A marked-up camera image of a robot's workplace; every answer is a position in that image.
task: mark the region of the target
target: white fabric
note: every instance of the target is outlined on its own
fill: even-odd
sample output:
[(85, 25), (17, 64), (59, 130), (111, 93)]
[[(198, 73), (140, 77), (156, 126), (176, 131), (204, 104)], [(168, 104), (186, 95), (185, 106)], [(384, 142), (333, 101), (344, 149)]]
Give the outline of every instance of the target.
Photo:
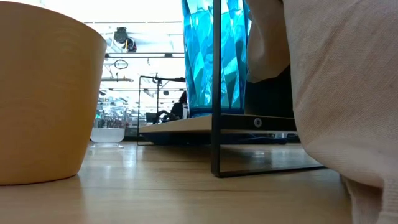
[[(268, 11), (269, 1), (278, 2), (248, 4)], [(261, 10), (252, 10), (257, 24)], [(284, 16), (305, 150), (349, 179), (355, 223), (398, 223), (398, 1), (284, 0)], [(266, 57), (248, 56), (258, 59), (250, 75), (269, 78)], [(370, 197), (366, 185), (382, 195)]]

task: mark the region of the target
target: wooden tabletop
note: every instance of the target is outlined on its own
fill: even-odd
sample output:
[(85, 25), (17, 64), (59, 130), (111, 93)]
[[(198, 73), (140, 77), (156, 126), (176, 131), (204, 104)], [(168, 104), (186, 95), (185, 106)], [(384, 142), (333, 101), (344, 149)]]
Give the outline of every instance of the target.
[[(351, 223), (332, 170), (217, 179), (208, 147), (124, 146), (88, 150), (69, 179), (0, 187), (0, 223)], [(231, 164), (311, 160), (299, 145), (242, 152)]]

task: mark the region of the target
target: blue faceted vase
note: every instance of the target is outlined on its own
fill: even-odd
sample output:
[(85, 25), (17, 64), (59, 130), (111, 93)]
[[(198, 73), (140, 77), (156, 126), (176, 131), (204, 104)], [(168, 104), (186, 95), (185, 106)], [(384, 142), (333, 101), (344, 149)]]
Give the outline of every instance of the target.
[[(190, 116), (211, 113), (213, 92), (213, 0), (182, 0), (185, 67)], [(221, 0), (221, 112), (243, 114), (248, 7)]]

